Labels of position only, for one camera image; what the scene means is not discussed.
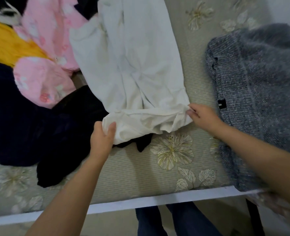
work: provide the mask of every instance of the white table edge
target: white table edge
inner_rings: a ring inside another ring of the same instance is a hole
[[[174,204],[188,201],[198,201],[204,199],[224,198],[229,196],[256,194],[263,190],[251,190],[240,192],[234,186],[219,187],[213,189],[190,190],[173,194],[159,196],[141,197],[116,202],[101,203],[90,205],[87,214],[104,213],[118,210],[128,210],[148,206],[159,206],[165,204]],[[0,217],[0,225],[25,223],[35,221],[43,211],[23,213],[16,215],[7,215]]]

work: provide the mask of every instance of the jeans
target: jeans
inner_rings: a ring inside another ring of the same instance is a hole
[[[193,202],[166,205],[173,218],[177,236],[222,236]],[[168,236],[158,206],[135,209],[138,236]]]

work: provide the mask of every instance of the yellow garment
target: yellow garment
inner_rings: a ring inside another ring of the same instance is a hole
[[[41,57],[48,59],[47,55],[32,40],[21,39],[9,26],[0,23],[0,63],[15,66],[22,57]]]

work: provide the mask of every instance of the white pants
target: white pants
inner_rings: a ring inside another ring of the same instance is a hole
[[[187,125],[189,99],[164,0],[100,0],[98,16],[70,31],[76,61],[117,123],[115,144]]]

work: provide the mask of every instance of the dark blue pants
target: dark blue pants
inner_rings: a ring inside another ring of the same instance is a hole
[[[177,236],[222,236],[193,202],[166,205],[173,218]],[[158,206],[138,208],[138,236],[168,236]]]

